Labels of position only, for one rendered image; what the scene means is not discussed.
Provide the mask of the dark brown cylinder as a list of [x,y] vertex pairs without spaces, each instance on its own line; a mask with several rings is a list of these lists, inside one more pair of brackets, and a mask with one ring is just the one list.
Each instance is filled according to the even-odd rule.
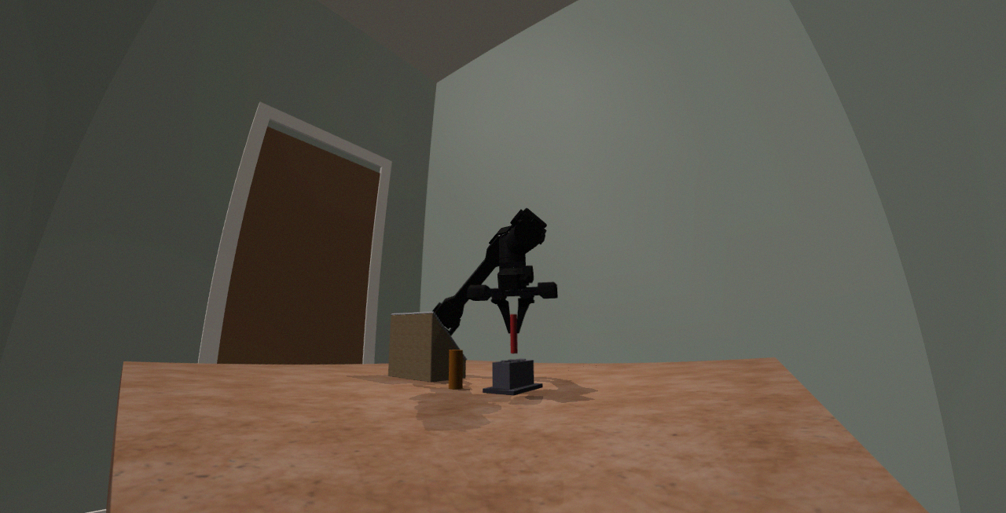
[[463,389],[463,350],[449,350],[449,389]]

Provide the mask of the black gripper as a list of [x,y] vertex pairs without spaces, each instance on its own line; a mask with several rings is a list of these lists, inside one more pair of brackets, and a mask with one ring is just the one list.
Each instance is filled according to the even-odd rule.
[[[504,262],[509,263],[509,267],[519,267],[519,262],[525,262],[525,258],[501,258],[499,260],[499,272],[501,272],[502,265]],[[506,329],[508,333],[511,333],[510,329],[510,312],[507,297],[521,297],[518,298],[518,315],[517,315],[517,333],[523,324],[523,319],[526,315],[526,310],[528,310],[531,304],[534,304],[533,297],[535,295],[540,295],[543,299],[557,299],[557,285],[556,283],[538,283],[537,287],[526,287],[523,286],[522,290],[494,290],[493,288],[487,287],[487,285],[469,285],[467,290],[468,299],[473,299],[473,301],[487,301],[492,297],[491,302],[497,304],[501,315],[504,318]]]

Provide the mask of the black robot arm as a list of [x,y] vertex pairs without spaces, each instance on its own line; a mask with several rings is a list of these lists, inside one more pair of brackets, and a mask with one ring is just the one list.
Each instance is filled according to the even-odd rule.
[[[531,210],[525,208],[519,210],[512,225],[501,228],[489,242],[487,253],[483,262],[475,272],[468,278],[462,288],[457,291],[455,297],[443,299],[432,310],[439,317],[443,326],[448,330],[450,336],[455,333],[463,315],[464,305],[467,304],[467,290],[469,285],[481,285],[493,272],[495,267],[499,267],[501,258],[525,258],[528,251],[544,242],[547,224],[533,214]],[[503,234],[503,235],[502,235]],[[504,266],[505,265],[505,266]],[[509,267],[509,263],[504,262],[501,272],[498,273],[498,290],[522,290],[524,285],[533,283],[533,266],[526,266],[525,262],[519,262],[519,267]]]

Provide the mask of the red peg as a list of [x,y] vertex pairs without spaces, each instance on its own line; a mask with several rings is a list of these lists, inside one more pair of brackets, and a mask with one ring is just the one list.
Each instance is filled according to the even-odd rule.
[[511,354],[516,354],[518,348],[516,325],[517,325],[517,315],[510,315]]

